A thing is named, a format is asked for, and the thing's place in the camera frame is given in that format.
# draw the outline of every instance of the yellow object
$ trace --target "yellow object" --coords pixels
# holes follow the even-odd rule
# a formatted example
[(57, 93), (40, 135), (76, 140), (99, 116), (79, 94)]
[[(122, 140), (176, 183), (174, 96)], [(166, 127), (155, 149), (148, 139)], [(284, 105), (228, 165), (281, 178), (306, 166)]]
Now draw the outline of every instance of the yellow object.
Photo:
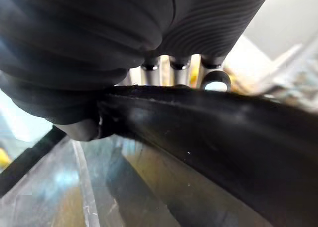
[(11, 162), (12, 161), (10, 157), (5, 153), (5, 151), (2, 148), (0, 148), (0, 167), (6, 168), (10, 165)]

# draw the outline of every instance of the silver rod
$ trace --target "silver rod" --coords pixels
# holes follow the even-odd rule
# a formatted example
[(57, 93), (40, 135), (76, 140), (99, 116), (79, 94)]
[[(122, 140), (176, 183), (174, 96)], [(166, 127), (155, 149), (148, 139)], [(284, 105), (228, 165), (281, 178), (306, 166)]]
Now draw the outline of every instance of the silver rod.
[(189, 85), (190, 83), (190, 57), (170, 57), (170, 84)]
[(225, 57), (201, 56), (199, 74), (197, 79), (197, 88), (201, 87), (204, 77), (212, 71), (222, 71), (222, 62)]
[(127, 72), (126, 78), (117, 85), (132, 85), (130, 70)]
[(161, 85), (160, 58), (148, 59), (140, 68), (143, 85)]

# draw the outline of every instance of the blurry background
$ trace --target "blurry background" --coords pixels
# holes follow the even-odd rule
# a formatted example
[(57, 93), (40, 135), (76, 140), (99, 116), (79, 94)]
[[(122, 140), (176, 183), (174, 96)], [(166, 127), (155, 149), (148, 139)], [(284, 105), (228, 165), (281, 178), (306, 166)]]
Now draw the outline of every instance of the blurry background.
[[(224, 63), (232, 90), (263, 95), (318, 112), (318, 3), (316, 0), (266, 0)], [(195, 86), (200, 56), (191, 61)], [(169, 85), (168, 57), (161, 58), (163, 85)], [(141, 84), (140, 69), (130, 72)], [(0, 170), (32, 147), (52, 125), (20, 110), (0, 91)]]

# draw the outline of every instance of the metal post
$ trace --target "metal post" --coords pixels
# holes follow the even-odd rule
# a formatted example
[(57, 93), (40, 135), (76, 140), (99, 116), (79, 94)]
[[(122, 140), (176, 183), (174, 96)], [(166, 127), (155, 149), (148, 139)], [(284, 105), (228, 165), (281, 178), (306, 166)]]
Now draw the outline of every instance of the metal post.
[(189, 85), (191, 57), (170, 57), (170, 83), (171, 85)]
[(197, 79), (197, 88), (201, 87), (204, 77), (213, 71), (222, 71), (222, 63), (225, 57), (201, 56), (201, 64)]
[(127, 72), (126, 78), (117, 85), (132, 85), (130, 70)]
[(160, 57), (146, 59), (140, 67), (143, 85), (161, 85)]
[(207, 56), (201, 57), (201, 65), (198, 76), (197, 87), (214, 90), (214, 91), (230, 91), (231, 80), (229, 75), (223, 71), (223, 58), (211, 58)]

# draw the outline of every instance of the black rubber strip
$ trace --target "black rubber strip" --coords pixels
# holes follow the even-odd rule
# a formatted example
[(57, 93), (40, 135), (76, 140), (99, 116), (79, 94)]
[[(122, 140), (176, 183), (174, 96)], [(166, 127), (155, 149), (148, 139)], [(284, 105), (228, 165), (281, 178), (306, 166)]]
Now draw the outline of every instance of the black rubber strip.
[(4, 196), (16, 183), (63, 137), (65, 133), (53, 126), (37, 144), (26, 149), (0, 174), (0, 198)]

